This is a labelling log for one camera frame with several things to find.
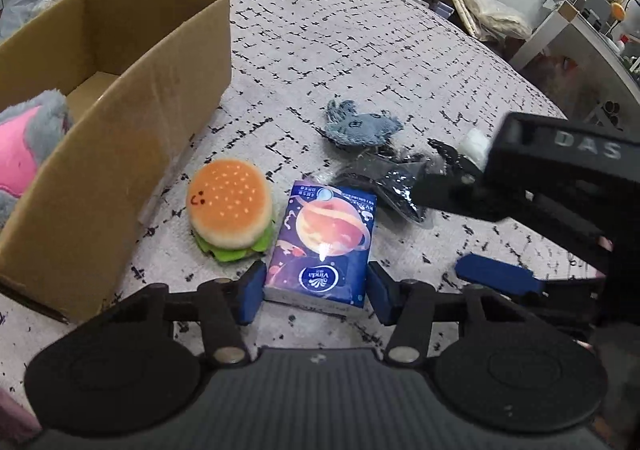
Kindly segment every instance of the clear plastic bag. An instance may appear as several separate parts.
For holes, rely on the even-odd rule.
[[[516,39],[529,39],[531,26],[524,16],[496,0],[463,0],[471,13],[489,30]]]
[[[354,161],[314,177],[322,185],[346,186],[373,192],[404,219],[421,228],[433,228],[433,212],[415,205],[411,189],[422,175],[444,174],[445,164],[437,154],[395,151],[388,146],[369,149]]]

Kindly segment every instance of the gray fur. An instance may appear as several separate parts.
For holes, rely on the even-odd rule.
[[[72,120],[65,96],[58,90],[44,91],[36,98],[2,111],[0,123],[8,122],[35,106],[40,106],[40,109],[27,124],[24,140],[39,167],[71,126]],[[0,229],[4,227],[17,201],[17,198],[0,190]]]

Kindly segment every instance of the planet illustration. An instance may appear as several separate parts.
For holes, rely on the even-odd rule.
[[[296,219],[296,233],[307,248],[320,255],[321,260],[352,250],[369,249],[369,230],[352,204],[338,197],[310,202],[300,196],[296,199],[302,205]]]

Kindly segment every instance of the hamburger toy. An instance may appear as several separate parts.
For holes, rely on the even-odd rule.
[[[191,179],[186,207],[198,246],[221,262],[271,244],[271,190],[248,161],[216,159],[202,167]]]

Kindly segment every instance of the pink fabric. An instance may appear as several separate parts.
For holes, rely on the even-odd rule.
[[[24,130],[40,106],[0,124],[0,190],[20,197],[36,176],[38,166],[24,141]]]

